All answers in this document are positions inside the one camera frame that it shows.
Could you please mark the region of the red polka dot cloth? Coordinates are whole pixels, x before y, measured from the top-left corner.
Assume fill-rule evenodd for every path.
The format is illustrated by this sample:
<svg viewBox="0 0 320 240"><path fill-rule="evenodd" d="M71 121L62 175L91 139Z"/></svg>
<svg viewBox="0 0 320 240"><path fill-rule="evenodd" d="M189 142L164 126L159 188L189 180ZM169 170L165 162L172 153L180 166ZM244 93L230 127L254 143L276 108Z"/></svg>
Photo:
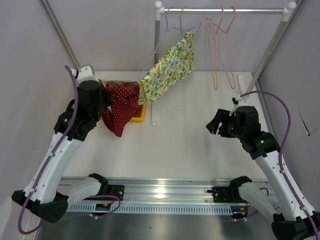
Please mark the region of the red polka dot cloth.
<svg viewBox="0 0 320 240"><path fill-rule="evenodd" d="M113 103L103 110L101 118L111 132L121 137L138 109L140 85L136 81L107 81L105 88Z"/></svg>

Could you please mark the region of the lemon print skirt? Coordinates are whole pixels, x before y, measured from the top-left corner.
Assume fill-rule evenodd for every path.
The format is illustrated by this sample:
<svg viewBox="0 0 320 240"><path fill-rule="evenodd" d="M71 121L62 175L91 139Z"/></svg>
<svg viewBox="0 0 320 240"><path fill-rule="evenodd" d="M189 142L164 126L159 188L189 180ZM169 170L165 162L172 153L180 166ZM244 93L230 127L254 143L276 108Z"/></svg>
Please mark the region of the lemon print skirt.
<svg viewBox="0 0 320 240"><path fill-rule="evenodd" d="M153 104L195 69L194 33L189 30L140 79L140 105Z"/></svg>

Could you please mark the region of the blue wire hanger front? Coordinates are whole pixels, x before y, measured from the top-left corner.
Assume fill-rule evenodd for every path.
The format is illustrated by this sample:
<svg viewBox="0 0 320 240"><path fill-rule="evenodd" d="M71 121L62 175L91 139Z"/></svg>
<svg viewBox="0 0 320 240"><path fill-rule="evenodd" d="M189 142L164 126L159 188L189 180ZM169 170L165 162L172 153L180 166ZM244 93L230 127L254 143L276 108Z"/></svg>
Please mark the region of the blue wire hanger front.
<svg viewBox="0 0 320 240"><path fill-rule="evenodd" d="M195 25L190 27L183 27L183 16L186 14L187 8L180 8L177 11L173 6L166 9L163 5L160 5L160 1L155 2L154 6L154 50L152 56L149 59L148 64L143 68L139 75L139 81L142 82L142 78L145 74L159 61L160 59L160 48L161 44L172 34L177 34L174 47L178 46L178 41L183 38L183 35L188 31L192 31L196 34L202 26L202 22L198 22ZM169 14L179 14L179 25L178 26L169 26ZM163 34L161 34L161 18L164 16L165 28Z"/></svg>

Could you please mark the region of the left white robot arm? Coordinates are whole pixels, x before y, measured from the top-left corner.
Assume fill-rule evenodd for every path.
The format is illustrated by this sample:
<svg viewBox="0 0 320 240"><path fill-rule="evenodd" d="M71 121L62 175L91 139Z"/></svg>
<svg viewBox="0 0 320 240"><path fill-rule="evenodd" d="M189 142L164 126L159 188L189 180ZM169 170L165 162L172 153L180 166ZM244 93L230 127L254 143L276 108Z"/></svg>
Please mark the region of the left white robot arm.
<svg viewBox="0 0 320 240"><path fill-rule="evenodd" d="M92 173L65 188L60 180L88 133L100 120L103 110L112 104L100 80L85 80L54 126L49 149L36 175L23 190L16 190L12 200L49 223L58 222L67 208L83 200L123 200L121 190L112 190L107 178Z"/></svg>

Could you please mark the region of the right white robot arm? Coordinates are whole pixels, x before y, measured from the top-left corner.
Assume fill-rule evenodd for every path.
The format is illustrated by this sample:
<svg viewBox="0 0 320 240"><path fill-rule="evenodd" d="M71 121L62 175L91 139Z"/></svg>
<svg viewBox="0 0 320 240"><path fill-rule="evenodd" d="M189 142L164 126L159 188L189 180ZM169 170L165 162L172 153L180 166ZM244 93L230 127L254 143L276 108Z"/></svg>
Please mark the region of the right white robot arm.
<svg viewBox="0 0 320 240"><path fill-rule="evenodd" d="M250 178L241 176L230 181L228 196L232 201L244 200L253 205L270 222L278 240L320 238L320 214L294 181L275 137L261 129L254 106L240 106L232 111L220 108L206 128L211 134L238 139L260 167L276 196L272 199Z"/></svg>

